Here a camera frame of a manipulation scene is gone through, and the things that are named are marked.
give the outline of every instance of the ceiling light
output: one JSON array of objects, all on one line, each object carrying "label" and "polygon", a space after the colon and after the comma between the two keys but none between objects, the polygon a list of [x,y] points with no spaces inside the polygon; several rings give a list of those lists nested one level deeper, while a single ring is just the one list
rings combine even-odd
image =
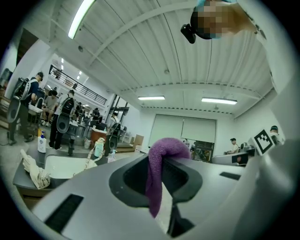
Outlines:
[{"label": "ceiling light", "polygon": [[225,98],[213,98],[213,97],[203,97],[202,102],[222,103],[222,104],[230,104],[230,105],[236,105],[238,103],[237,100],[230,100],[230,99],[225,99]]},{"label": "ceiling light", "polygon": [[156,96],[156,97],[138,97],[140,100],[164,100],[164,96]]},{"label": "ceiling light", "polygon": [[83,17],[85,16],[85,14],[87,13],[87,11],[89,10],[89,8],[91,7],[91,5],[93,4],[95,0],[83,0],[82,4],[80,5],[73,21],[72,21],[72,25],[70,27],[68,36],[69,38],[73,39],[75,36],[75,33],[77,32],[77,29],[83,19]]}]

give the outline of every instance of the black backpack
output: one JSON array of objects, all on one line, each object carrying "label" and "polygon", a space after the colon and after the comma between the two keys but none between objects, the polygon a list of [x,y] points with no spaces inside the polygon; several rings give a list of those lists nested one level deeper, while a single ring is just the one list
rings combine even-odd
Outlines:
[{"label": "black backpack", "polygon": [[21,82],[17,86],[14,97],[20,101],[25,100],[30,95],[30,93],[28,93],[28,92],[30,90],[31,83],[33,83],[33,82],[38,82],[38,81],[35,78],[33,78],[32,80],[29,80],[28,78],[24,79],[23,82]]},{"label": "black backpack", "polygon": [[62,103],[61,105],[61,113],[64,115],[70,115],[72,109],[74,108],[74,100],[72,97],[69,97],[69,94],[67,95],[68,97],[66,98],[66,100]]},{"label": "black backpack", "polygon": [[121,124],[115,122],[115,124],[114,124],[114,125],[112,126],[112,128],[110,129],[110,133],[111,133],[111,135],[115,135],[115,136],[118,136],[118,137],[119,137],[120,132],[121,132]]}]

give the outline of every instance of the sink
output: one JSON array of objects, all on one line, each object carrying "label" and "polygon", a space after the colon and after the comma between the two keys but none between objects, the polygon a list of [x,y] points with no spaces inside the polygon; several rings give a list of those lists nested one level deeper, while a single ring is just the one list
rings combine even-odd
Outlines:
[{"label": "sink", "polygon": [[87,158],[61,157],[50,155],[46,159],[45,170],[51,178],[70,179],[82,172],[87,165]]}]

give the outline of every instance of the black slot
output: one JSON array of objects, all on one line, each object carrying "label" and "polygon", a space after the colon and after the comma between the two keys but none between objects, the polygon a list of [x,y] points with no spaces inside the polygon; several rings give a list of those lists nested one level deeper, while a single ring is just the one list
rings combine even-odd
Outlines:
[{"label": "black slot", "polygon": [[194,226],[195,225],[192,224],[192,222],[190,222],[188,219],[182,218],[178,207],[176,205],[173,205],[167,234],[170,235],[172,238],[176,238],[186,233]]},{"label": "black slot", "polygon": [[82,202],[83,197],[71,194],[45,221],[46,225],[61,233],[72,215]]},{"label": "black slot", "polygon": [[162,165],[162,182],[168,189],[168,192],[173,195],[179,188],[188,181],[188,174],[172,165],[167,161],[163,161]]},{"label": "black slot", "polygon": [[138,162],[124,172],[124,182],[132,190],[145,195],[148,177],[148,158]]},{"label": "black slot", "polygon": [[240,175],[234,174],[234,173],[230,173],[230,172],[222,172],[220,174],[220,176],[226,177],[226,178],[230,178],[230,179],[234,179],[234,180],[239,180],[240,179]]}]

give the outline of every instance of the ceiling beam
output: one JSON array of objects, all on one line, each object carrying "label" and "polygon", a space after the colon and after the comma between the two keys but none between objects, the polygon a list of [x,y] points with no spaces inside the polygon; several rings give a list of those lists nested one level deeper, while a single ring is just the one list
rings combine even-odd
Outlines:
[{"label": "ceiling beam", "polygon": [[[40,12],[42,15],[44,15],[45,17],[47,17],[47,18],[49,18],[50,19],[50,21],[51,22],[53,22],[58,28],[60,28],[62,31],[64,31],[65,32],[65,34],[67,35],[68,34],[68,32],[67,32],[67,30],[66,29],[64,29],[58,22],[56,22],[55,20],[53,20],[53,19],[51,19],[51,17],[50,16],[48,16],[47,14],[45,14],[45,13],[43,13],[43,12]],[[45,41],[45,39],[46,39],[46,37],[45,36],[43,36],[43,34],[40,34],[40,32],[39,31],[37,31],[35,28],[33,28],[32,27],[32,25],[30,24],[30,22],[25,22],[24,23],[24,27],[28,30],[28,31],[30,31],[30,32],[32,32],[34,35],[36,35],[37,37],[39,37],[39,38],[41,38],[41,40],[43,40],[43,41]],[[85,47],[84,48],[90,55],[93,55],[93,52],[91,51],[91,50],[89,50],[87,47]],[[127,82],[126,81],[124,81],[118,74],[116,74],[115,73],[115,71],[113,71],[102,59],[100,59],[99,57],[96,57],[96,59],[101,63],[101,64],[103,64],[111,73],[113,73],[122,83],[124,83],[128,88],[130,88],[130,86],[127,84]],[[92,74],[92,70],[93,69],[91,69],[90,67],[87,67],[83,62],[80,64],[80,66],[81,66],[81,69],[84,69],[84,70],[86,70],[86,72],[89,72],[90,73],[90,75]],[[119,92],[119,90],[115,90],[115,88],[111,88],[114,92],[115,92],[115,94],[117,94],[117,95],[119,95],[118,94],[118,92]]]},{"label": "ceiling beam", "polygon": [[116,38],[121,36],[124,32],[128,31],[130,28],[138,25],[139,23],[146,21],[147,19],[153,18],[157,15],[161,15],[167,12],[172,12],[176,10],[181,9],[191,9],[195,7],[194,1],[187,1],[187,2],[181,2],[181,3],[173,3],[167,6],[156,8],[152,11],[149,11],[147,13],[144,13],[140,15],[139,17],[131,20],[130,22],[126,23],[123,27],[115,31],[96,51],[95,54],[91,57],[89,60],[88,66],[92,65],[93,61],[99,56],[99,54],[110,44],[112,43]]},{"label": "ceiling beam", "polygon": [[54,1],[52,1],[53,6],[52,6],[51,13],[50,13],[50,16],[49,16],[50,18],[49,18],[49,29],[48,29],[49,42],[51,42],[54,39],[55,28],[56,28],[56,25],[53,24],[52,19],[57,20],[62,1],[63,0],[54,0]]},{"label": "ceiling beam", "polygon": [[262,94],[262,96],[258,99],[258,100],[256,100],[254,103],[253,102],[249,102],[248,104],[247,104],[247,106],[244,106],[243,108],[241,108],[241,109],[239,109],[238,111],[236,111],[235,113],[234,113],[234,118],[236,119],[236,118],[238,118],[239,116],[241,116],[241,115],[243,115],[244,113],[246,113],[247,111],[249,111],[252,107],[254,107],[256,104],[258,104],[261,100],[263,100],[264,98],[265,98],[265,96],[266,95],[268,95],[268,93],[270,92],[270,91],[272,91],[273,90],[273,85],[272,85],[272,82],[271,81],[268,81],[263,87],[261,87],[261,93],[263,93]]},{"label": "ceiling beam", "polygon": [[[186,84],[169,84],[169,85],[159,85],[159,86],[152,86],[152,87],[143,87],[138,88],[135,90],[135,94],[139,96],[145,96],[152,92],[157,92],[158,94],[163,94],[164,92],[170,91],[170,90],[211,90],[211,91],[227,91],[234,94],[243,95],[248,98],[260,99],[260,95],[253,90],[245,89],[243,87],[230,85],[227,87],[227,85],[224,83],[186,83]],[[121,92],[122,94],[132,94],[132,90],[124,90]]]}]

